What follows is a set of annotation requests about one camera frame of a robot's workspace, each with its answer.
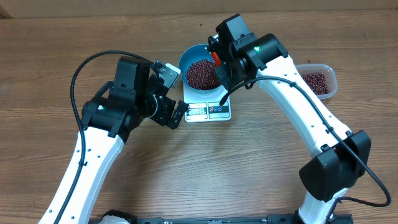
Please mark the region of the red measuring scoop blue handle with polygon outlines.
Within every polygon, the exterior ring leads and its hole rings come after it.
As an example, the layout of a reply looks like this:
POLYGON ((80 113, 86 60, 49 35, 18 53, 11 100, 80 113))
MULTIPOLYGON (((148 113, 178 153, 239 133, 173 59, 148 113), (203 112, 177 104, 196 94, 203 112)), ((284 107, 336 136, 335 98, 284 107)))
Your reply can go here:
POLYGON ((212 57, 216 67, 219 67, 222 64, 222 61, 220 60, 220 58, 216 52, 212 52, 211 57, 212 57))

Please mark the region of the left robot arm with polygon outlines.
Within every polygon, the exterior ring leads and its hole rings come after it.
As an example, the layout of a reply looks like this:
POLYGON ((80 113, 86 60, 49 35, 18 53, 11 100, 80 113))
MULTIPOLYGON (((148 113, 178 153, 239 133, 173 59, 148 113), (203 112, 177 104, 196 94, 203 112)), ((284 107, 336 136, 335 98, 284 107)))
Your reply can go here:
POLYGON ((149 118, 178 127, 188 105, 168 98, 179 68, 122 56, 115 78, 105 83, 78 114, 78 137, 71 161, 41 223, 88 223, 106 175, 131 131, 149 118))

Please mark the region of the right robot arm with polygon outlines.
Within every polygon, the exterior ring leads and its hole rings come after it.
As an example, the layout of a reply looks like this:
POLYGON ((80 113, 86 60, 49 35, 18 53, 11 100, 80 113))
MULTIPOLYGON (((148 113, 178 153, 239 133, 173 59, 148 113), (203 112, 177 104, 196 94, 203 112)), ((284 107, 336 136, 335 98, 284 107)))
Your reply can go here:
POLYGON ((207 49, 216 75, 229 91, 258 84, 280 106, 303 139, 311 160, 299 170, 307 190, 289 223, 352 223, 351 215, 335 215, 336 204, 364 175, 371 140, 351 132, 333 116, 300 76, 287 49, 273 34, 257 38, 240 14, 220 23, 207 49))

